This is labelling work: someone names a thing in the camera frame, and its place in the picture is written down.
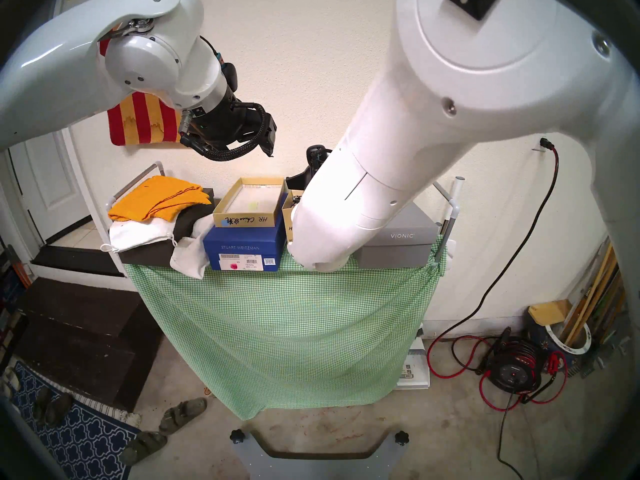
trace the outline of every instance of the white cloth bag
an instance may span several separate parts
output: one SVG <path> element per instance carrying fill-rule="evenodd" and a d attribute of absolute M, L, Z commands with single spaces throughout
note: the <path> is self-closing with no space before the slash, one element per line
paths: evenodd
<path fill-rule="evenodd" d="M 109 227 L 111 244 L 103 244 L 100 251 L 119 253 L 145 244 L 174 240 L 175 219 L 167 221 L 162 218 L 151 218 L 146 221 L 114 221 Z"/>
<path fill-rule="evenodd" d="M 213 215 L 203 216 L 193 224 L 191 237 L 183 237 L 173 250 L 169 265 L 192 279 L 202 280 L 209 257 L 204 250 L 202 240 L 213 227 Z"/>

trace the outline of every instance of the metal base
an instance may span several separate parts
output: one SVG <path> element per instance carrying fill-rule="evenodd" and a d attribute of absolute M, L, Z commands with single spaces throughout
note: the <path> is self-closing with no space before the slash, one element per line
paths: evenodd
<path fill-rule="evenodd" d="M 399 431 L 389 434 L 380 447 L 364 459 L 285 459 L 268 455 L 251 434 L 241 430 L 233 430 L 230 439 L 252 480 L 389 478 L 409 442 L 408 434 Z"/>

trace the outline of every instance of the blue shoe box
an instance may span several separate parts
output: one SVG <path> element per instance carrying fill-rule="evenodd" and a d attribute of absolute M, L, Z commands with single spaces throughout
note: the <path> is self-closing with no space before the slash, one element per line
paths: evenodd
<path fill-rule="evenodd" d="M 280 207 L 286 197 L 284 194 Z M 282 210 L 275 226 L 214 226 L 202 241 L 211 269 L 228 271 L 278 271 L 285 242 Z"/>

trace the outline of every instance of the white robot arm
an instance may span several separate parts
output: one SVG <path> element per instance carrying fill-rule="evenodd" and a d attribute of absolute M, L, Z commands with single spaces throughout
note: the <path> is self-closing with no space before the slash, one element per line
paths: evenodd
<path fill-rule="evenodd" d="M 226 161 L 260 145 L 273 153 L 276 126 L 255 103 L 234 96 L 199 37 L 200 0 L 90 0 L 31 34 L 0 72 L 0 147 L 62 129 L 108 110 L 133 91 L 184 110 L 182 143 Z M 105 56 L 98 43 L 109 39 Z M 227 144 L 246 142 L 229 150 Z"/>
<path fill-rule="evenodd" d="M 335 270 L 476 143 L 551 131 L 589 153 L 640 314 L 638 75 L 555 0 L 499 0 L 482 21 L 449 0 L 396 0 L 385 62 L 296 206 L 289 251 Z"/>

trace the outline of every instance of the orange cloth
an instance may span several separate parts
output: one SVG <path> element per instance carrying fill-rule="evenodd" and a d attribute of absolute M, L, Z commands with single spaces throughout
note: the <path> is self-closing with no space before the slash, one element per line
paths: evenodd
<path fill-rule="evenodd" d="M 144 222 L 156 217 L 171 222 L 181 210 L 195 204 L 211 204 L 200 185 L 156 175 L 115 203 L 109 210 L 109 218 L 116 222 Z"/>

